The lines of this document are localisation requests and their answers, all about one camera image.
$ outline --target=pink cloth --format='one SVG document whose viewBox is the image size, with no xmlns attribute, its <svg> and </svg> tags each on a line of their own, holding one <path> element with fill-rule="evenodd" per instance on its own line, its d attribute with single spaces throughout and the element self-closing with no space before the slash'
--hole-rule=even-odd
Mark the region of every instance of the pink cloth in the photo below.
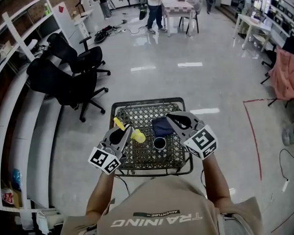
<svg viewBox="0 0 294 235">
<path fill-rule="evenodd" d="M 269 71 L 276 97 L 283 100 L 294 98 L 294 55 L 277 49 L 276 62 Z"/>
</svg>

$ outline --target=forearm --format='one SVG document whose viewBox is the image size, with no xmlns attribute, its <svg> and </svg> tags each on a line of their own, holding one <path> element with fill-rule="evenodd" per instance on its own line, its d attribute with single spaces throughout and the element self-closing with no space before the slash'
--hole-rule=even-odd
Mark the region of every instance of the forearm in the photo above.
<svg viewBox="0 0 294 235">
<path fill-rule="evenodd" d="M 219 207 L 219 203 L 231 203 L 229 186 L 221 172 L 214 154 L 203 160 L 206 191 L 208 199 Z"/>
<path fill-rule="evenodd" d="M 103 214 L 111 200 L 113 180 L 114 172 L 110 175 L 104 173 L 100 175 L 98 183 L 88 200 L 86 214 L 89 212 Z"/>
</svg>

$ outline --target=checkered tablecloth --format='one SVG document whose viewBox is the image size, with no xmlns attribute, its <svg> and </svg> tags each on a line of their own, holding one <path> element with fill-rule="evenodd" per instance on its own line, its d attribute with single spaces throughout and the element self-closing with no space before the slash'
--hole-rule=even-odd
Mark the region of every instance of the checkered tablecloth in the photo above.
<svg viewBox="0 0 294 235">
<path fill-rule="evenodd" d="M 177 0 L 162 0 L 166 13 L 190 13 L 195 12 L 194 7 L 188 2 L 179 2 Z"/>
</svg>

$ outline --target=small table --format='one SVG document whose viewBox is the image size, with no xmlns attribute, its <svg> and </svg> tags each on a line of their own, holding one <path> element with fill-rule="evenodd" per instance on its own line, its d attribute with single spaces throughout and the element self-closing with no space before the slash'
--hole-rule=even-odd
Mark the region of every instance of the small table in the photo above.
<svg viewBox="0 0 294 235">
<path fill-rule="evenodd" d="M 190 19 L 190 28 L 188 35 L 191 36 L 193 32 L 193 18 L 195 16 L 194 7 L 188 2 L 179 2 L 178 0 L 162 0 L 162 11 L 167 18 L 168 23 L 168 37 L 171 36 L 170 32 L 170 17 L 187 17 Z"/>
<path fill-rule="evenodd" d="M 76 17 L 74 17 L 74 26 L 77 26 L 80 30 L 80 33 L 83 36 L 83 39 L 90 37 L 90 34 L 88 32 L 93 32 L 93 26 L 92 24 L 92 20 L 90 22 L 88 22 L 88 19 L 90 17 L 90 15 L 92 14 L 93 10 L 89 10 L 89 11 L 85 11 L 83 13 L 81 13 L 82 16 L 85 15 L 85 17 L 81 17 L 80 14 L 78 14 Z M 87 45 L 92 45 L 94 43 L 94 40 L 89 39 L 87 40 Z"/>
<path fill-rule="evenodd" d="M 132 139 L 128 142 L 123 151 L 126 155 L 125 163 L 118 168 L 119 176 L 156 177 L 192 172 L 192 155 L 181 145 L 175 132 L 165 137 L 167 145 L 163 151 L 153 148 L 155 135 L 151 121 L 176 111 L 185 111 L 184 101 L 180 97 L 118 102 L 112 105 L 110 129 L 115 126 L 113 118 L 117 117 L 124 124 L 139 129 L 146 137 L 144 143 Z M 189 164 L 189 170 L 182 172 L 181 169 L 186 164 Z"/>
<path fill-rule="evenodd" d="M 264 23 L 255 23 L 252 20 L 251 17 L 239 14 L 239 16 L 237 18 L 233 38 L 235 38 L 236 34 L 238 33 L 239 26 L 240 26 L 240 21 L 243 21 L 243 22 L 245 22 L 245 23 L 247 23 L 249 25 L 248 32 L 247 32 L 244 44 L 242 45 L 242 49 L 245 49 L 245 46 L 246 46 L 246 44 L 247 44 L 247 42 L 248 42 L 248 40 L 249 40 L 249 38 L 251 36 L 251 31 L 252 31 L 253 28 L 260 29 L 260 30 L 268 33 L 267 36 L 266 36 L 266 41 L 263 43 L 263 47 L 261 49 L 261 52 L 263 52 L 264 49 L 265 49 L 265 46 L 266 46 L 266 44 L 267 44 L 267 42 L 268 42 L 268 40 L 270 38 L 271 27 L 265 25 Z"/>
</svg>

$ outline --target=blue cloth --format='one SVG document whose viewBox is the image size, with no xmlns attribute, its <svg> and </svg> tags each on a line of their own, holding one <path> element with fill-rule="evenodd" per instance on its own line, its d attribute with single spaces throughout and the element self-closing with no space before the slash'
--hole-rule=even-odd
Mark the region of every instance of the blue cloth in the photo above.
<svg viewBox="0 0 294 235">
<path fill-rule="evenodd" d="M 164 138 L 174 132 L 166 117 L 153 119 L 151 124 L 156 138 Z"/>
</svg>

